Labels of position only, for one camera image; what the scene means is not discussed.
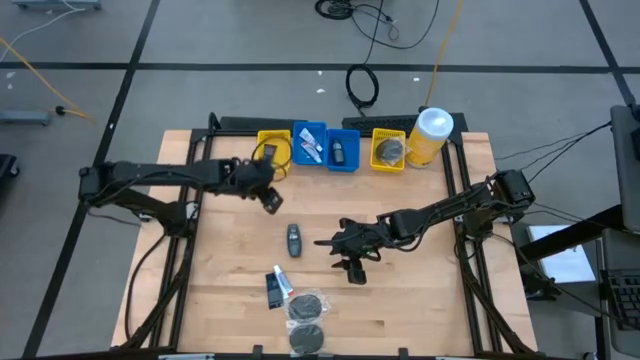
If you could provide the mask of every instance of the blue basket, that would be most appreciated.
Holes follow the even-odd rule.
[[[344,152],[344,165],[336,165],[333,162],[333,140],[337,139],[342,144]],[[329,129],[327,131],[327,151],[324,154],[327,168],[331,171],[354,172],[360,167],[360,131]]]
[[[300,137],[302,129],[307,129],[316,139],[318,144],[322,146],[320,159],[322,162],[317,163],[307,154],[302,147],[304,140]],[[296,122],[293,124],[293,162],[298,165],[324,165],[327,161],[327,124],[323,122]]]

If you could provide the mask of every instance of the yellow cable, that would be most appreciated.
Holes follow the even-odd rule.
[[[444,52],[447,48],[447,43],[449,42],[449,36],[453,33],[458,24],[458,19],[460,18],[460,9],[462,9],[462,4],[464,0],[458,1],[458,5],[456,5],[456,11],[453,14],[453,19],[451,19],[451,23],[449,23],[449,30],[447,30],[447,35],[445,35],[444,40],[442,41],[442,45],[440,45],[440,52],[438,53],[438,57],[436,58],[436,64],[433,66],[433,73],[431,73],[431,85],[429,85],[429,93],[427,94],[427,100],[425,100],[424,105],[429,105],[429,100],[431,99],[431,93],[433,89],[436,87],[436,76],[438,73],[438,65],[442,61],[442,57],[444,56]]]
[[[69,105],[70,107],[73,108],[73,110],[65,110],[65,112],[68,112],[70,114],[78,115],[80,117],[83,117],[83,118],[89,120],[91,123],[95,124],[95,121],[89,115],[87,115],[84,111],[80,110],[78,105],[74,104],[73,101],[69,100],[66,96],[62,95],[60,93],[60,91],[58,91],[55,87],[53,87],[53,85],[51,85],[47,81],[47,79],[45,79],[42,75],[40,75],[38,70],[36,70],[29,63],[29,61],[27,61],[27,59],[24,58],[24,56],[20,55],[20,53],[17,52],[13,47],[11,47],[11,45],[9,45],[9,43],[7,43],[7,41],[5,39],[3,39],[2,37],[0,37],[0,43],[2,45],[6,46],[7,49],[9,49],[9,51],[11,51],[11,53],[13,53],[13,55],[15,55],[15,57],[17,57],[20,61],[22,61],[22,63],[27,68],[29,68],[29,70],[31,70],[38,77],[38,79],[40,79],[40,81],[42,81],[42,83],[45,84],[47,86],[47,88],[49,88],[49,90],[51,90],[51,92],[56,94],[62,101],[64,101],[67,105]]]

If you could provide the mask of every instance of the white lid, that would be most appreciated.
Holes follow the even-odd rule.
[[[453,131],[453,118],[440,108],[428,108],[418,116],[416,127],[427,139],[446,140]]]

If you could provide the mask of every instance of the white paper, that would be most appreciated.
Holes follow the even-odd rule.
[[[527,230],[531,240],[536,241],[566,227],[568,225],[529,226]],[[540,260],[540,264],[542,271],[558,284],[596,281],[582,245],[548,256]]]

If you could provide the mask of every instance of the cylindrical container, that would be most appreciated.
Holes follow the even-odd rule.
[[[407,144],[407,163],[413,167],[426,167],[433,161],[453,131],[453,118],[439,108],[428,108],[420,113]]]

